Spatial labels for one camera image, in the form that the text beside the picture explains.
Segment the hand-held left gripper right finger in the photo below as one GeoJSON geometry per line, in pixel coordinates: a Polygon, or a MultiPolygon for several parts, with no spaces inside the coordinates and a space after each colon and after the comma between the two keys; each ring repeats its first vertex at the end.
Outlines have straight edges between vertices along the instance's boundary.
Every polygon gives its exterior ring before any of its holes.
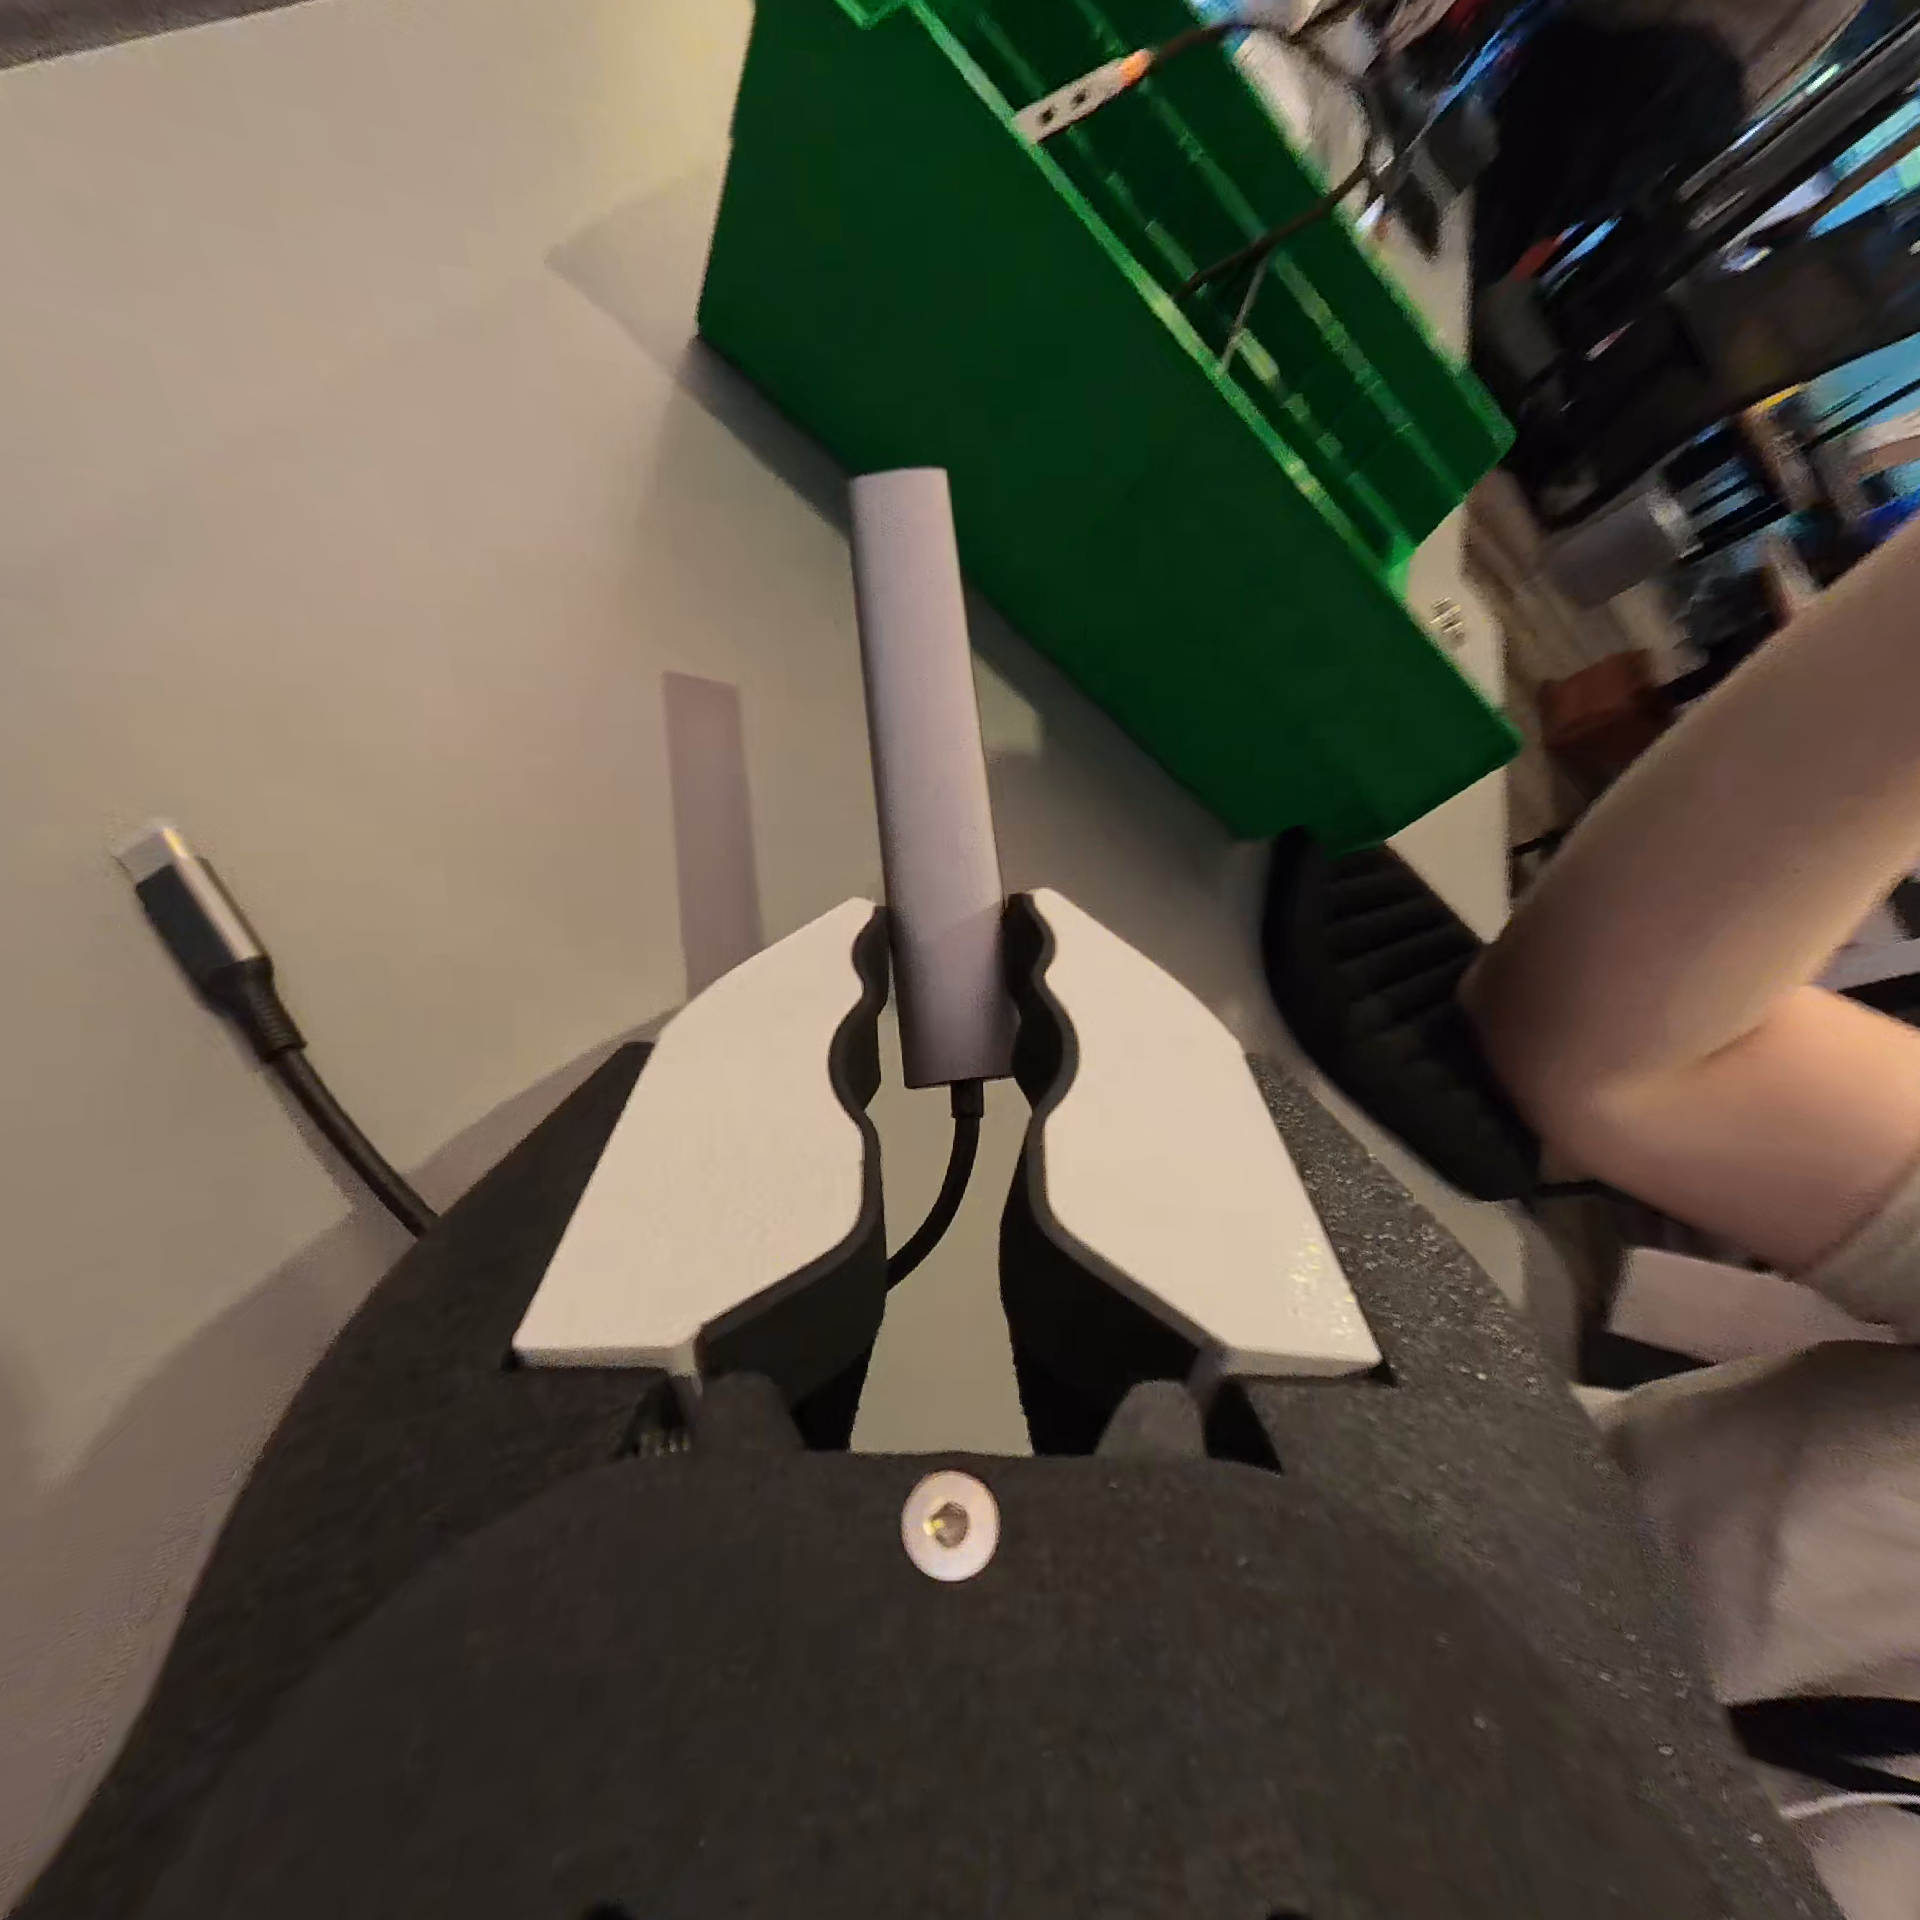
{"type": "Polygon", "coordinates": [[[1058,892],[1004,917],[1026,1130],[1016,1348],[1071,1388],[1343,1380],[1383,1360],[1235,1033],[1058,892]]]}

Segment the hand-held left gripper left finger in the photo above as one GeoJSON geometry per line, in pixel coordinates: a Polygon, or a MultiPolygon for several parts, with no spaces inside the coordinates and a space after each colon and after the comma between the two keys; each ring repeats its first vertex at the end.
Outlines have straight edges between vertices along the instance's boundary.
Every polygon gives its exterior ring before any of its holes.
{"type": "Polygon", "coordinates": [[[826,1388],[871,1352],[887,948],[850,899],[670,1020],[513,1336],[521,1368],[826,1388]]]}

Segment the green plastic bin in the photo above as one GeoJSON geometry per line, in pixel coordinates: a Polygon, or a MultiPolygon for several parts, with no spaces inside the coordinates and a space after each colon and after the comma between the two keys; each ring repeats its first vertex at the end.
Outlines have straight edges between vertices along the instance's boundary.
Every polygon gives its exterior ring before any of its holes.
{"type": "Polygon", "coordinates": [[[1042,145],[1187,5],[758,5],[699,331],[1242,838],[1336,851],[1521,753],[1407,571],[1513,432],[1235,58],[1042,145]]]}

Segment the person's right forearm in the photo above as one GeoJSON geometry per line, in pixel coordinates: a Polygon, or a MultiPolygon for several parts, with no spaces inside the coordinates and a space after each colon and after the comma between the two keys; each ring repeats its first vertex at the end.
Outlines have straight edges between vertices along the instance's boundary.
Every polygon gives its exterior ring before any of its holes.
{"type": "Polygon", "coordinates": [[[1915,1342],[1919,1038],[1817,986],[1919,845],[1919,533],[1641,754],[1460,1001],[1552,1158],[1915,1342]]]}

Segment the orange-tipped white connector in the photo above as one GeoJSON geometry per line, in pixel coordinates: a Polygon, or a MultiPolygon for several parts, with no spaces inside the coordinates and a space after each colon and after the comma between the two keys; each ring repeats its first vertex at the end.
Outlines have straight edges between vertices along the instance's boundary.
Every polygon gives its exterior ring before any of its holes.
{"type": "Polygon", "coordinates": [[[1028,142],[1046,145],[1139,90],[1159,60],[1153,45],[1119,56],[1017,110],[1016,128],[1028,142]]]}

